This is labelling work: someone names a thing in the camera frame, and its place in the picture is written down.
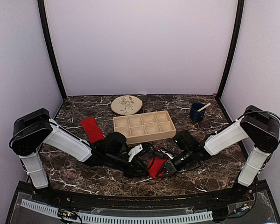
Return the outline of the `red sock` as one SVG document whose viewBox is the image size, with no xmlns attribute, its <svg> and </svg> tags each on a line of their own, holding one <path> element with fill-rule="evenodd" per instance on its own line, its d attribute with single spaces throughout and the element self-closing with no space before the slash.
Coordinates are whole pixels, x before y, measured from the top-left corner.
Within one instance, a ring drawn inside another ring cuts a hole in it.
<svg viewBox="0 0 280 224">
<path fill-rule="evenodd" d="M 155 157 L 154 159 L 154 162 L 153 162 L 153 159 L 151 159 L 149 165 L 148 165 L 148 168 L 150 168 L 148 170 L 149 172 L 149 176 L 160 181 L 161 178 L 156 178 L 156 174 L 158 173 L 158 171 L 161 169 L 162 165 L 167 161 L 167 158 L 165 159 L 162 159 L 162 158 L 159 158 L 159 157 Z"/>
</svg>

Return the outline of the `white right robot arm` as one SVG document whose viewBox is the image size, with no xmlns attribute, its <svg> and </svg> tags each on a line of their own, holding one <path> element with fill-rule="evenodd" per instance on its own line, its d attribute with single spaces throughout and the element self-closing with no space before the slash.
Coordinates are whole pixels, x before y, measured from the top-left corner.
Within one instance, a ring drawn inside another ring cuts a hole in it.
<svg viewBox="0 0 280 224">
<path fill-rule="evenodd" d="M 164 162 L 155 176 L 172 176 L 192 161 L 208 160 L 244 139 L 250 139 L 254 146 L 238 175 L 237 186 L 229 191 L 229 199 L 238 203 L 246 196 L 246 187 L 252 184 L 280 144 L 280 117 L 253 105 L 248 106 L 245 112 L 228 126 L 202 142 L 198 142 L 189 131 L 178 132 L 173 140 L 182 153 Z"/>
</svg>

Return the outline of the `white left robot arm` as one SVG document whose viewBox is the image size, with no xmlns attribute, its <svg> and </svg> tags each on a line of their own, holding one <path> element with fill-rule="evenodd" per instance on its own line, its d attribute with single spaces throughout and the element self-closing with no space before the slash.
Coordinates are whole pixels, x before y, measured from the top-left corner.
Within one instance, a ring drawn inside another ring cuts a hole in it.
<svg viewBox="0 0 280 224">
<path fill-rule="evenodd" d="M 147 175 L 147 168 L 140 159 L 131 161 L 120 153 L 127 147 L 126 137 L 118 132 L 108 134 L 95 143 L 83 140 L 58 125 L 45 108 L 27 114 L 14 122 L 13 136 L 9 147 L 24 164 L 38 196 L 46 203 L 56 200 L 56 192 L 49 187 L 49 178 L 38 154 L 42 144 L 51 145 L 77 161 L 93 167 L 110 165 L 127 177 Z"/>
</svg>

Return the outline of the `red sock near left arm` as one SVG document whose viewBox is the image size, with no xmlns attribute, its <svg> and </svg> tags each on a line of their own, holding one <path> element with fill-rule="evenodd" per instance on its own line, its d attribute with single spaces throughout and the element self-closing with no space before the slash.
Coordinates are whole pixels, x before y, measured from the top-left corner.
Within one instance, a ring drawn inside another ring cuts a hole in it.
<svg viewBox="0 0 280 224">
<path fill-rule="evenodd" d="M 95 143 L 99 140 L 105 139 L 93 116 L 83 119 L 80 124 L 86 132 L 89 142 Z"/>
</svg>

